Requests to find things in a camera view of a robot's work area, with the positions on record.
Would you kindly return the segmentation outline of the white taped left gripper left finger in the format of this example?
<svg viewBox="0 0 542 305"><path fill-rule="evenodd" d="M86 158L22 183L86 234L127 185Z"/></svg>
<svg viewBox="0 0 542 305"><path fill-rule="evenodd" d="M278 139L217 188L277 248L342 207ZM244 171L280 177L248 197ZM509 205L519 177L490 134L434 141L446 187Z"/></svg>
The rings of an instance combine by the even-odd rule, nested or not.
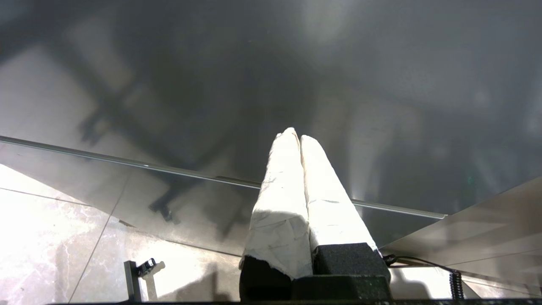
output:
<svg viewBox="0 0 542 305"><path fill-rule="evenodd" d="M304 170L294 128L277 134L271 145L239 269L242 301L289 300L293 282L313 274Z"/></svg>

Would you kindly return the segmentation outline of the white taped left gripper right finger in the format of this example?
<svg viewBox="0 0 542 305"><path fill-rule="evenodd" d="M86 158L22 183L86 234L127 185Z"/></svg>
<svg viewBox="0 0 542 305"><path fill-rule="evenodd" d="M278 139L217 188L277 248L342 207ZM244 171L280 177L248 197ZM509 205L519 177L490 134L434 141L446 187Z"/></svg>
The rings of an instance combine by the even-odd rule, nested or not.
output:
<svg viewBox="0 0 542 305"><path fill-rule="evenodd" d="M320 143L301 138L304 192L315 275L377 278L390 272Z"/></svg>

